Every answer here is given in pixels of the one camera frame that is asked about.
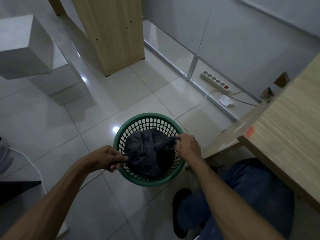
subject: orange tape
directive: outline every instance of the orange tape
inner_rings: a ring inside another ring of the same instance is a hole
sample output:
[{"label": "orange tape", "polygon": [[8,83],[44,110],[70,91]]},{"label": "orange tape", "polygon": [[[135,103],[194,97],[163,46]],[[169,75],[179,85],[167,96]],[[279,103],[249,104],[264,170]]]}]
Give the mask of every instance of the orange tape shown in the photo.
[{"label": "orange tape", "polygon": [[246,131],[246,133],[244,134],[244,136],[245,136],[247,139],[250,139],[250,137],[252,136],[253,133],[254,133],[254,127],[251,126],[251,127]]}]

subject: person's left hand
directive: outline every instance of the person's left hand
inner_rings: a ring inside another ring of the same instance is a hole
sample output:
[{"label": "person's left hand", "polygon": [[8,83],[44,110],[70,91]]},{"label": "person's left hand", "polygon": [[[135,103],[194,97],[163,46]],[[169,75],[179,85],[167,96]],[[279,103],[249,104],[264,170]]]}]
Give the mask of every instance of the person's left hand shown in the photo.
[{"label": "person's left hand", "polygon": [[91,172],[105,169],[113,173],[121,167],[121,163],[128,160],[128,157],[122,155],[111,146],[105,145],[84,156],[82,160],[90,167]]}]

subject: pants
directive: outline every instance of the pants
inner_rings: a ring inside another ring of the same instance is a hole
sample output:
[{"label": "pants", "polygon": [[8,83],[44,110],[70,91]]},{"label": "pants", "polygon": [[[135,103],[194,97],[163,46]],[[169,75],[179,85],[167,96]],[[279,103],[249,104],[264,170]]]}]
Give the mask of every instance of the pants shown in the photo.
[{"label": "pants", "polygon": [[[279,233],[289,237],[294,217],[294,193],[257,158],[235,163],[222,174],[221,179]],[[181,202],[177,219],[183,231],[206,222],[198,240],[223,239],[202,190]]]}]

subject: basket rim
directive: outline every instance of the basket rim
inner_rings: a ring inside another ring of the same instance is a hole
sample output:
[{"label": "basket rim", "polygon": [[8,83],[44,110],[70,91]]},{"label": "basket rim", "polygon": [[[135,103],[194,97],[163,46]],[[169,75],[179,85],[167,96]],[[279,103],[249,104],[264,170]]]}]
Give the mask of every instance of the basket rim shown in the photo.
[{"label": "basket rim", "polygon": [[[169,124],[173,125],[175,130],[177,131],[178,134],[182,134],[183,130],[180,128],[180,126],[171,118],[160,114],[160,113],[141,113],[138,114],[132,118],[130,118],[129,120],[127,120],[118,130],[117,134],[115,135],[114,141],[113,141],[113,148],[118,150],[119,149],[119,142],[120,139],[123,135],[123,133],[125,132],[125,130],[132,125],[135,121],[137,121],[137,119],[144,119],[146,117],[152,117],[154,119],[161,119],[163,121],[168,122]],[[159,179],[159,180],[155,180],[155,181],[146,181],[146,180],[142,180],[139,178],[136,178],[134,176],[132,176],[130,173],[128,173],[126,171],[126,169],[124,167],[121,167],[119,169],[119,172],[122,174],[123,177],[125,177],[128,181],[139,185],[139,186],[144,186],[144,187],[154,187],[154,186],[159,186],[165,183],[168,183],[169,181],[171,181],[172,179],[174,179],[179,172],[182,170],[183,166],[185,164],[185,161],[183,160],[183,158],[180,158],[179,163],[177,164],[176,168],[167,176]]]}]

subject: garbage bag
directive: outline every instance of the garbage bag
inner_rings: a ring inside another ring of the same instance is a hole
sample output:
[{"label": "garbage bag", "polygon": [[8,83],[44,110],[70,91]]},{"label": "garbage bag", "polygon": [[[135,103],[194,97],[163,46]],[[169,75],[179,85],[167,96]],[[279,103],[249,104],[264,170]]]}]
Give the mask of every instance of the garbage bag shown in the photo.
[{"label": "garbage bag", "polygon": [[127,167],[139,176],[163,176],[174,163],[175,139],[155,128],[132,133],[124,145]]}]

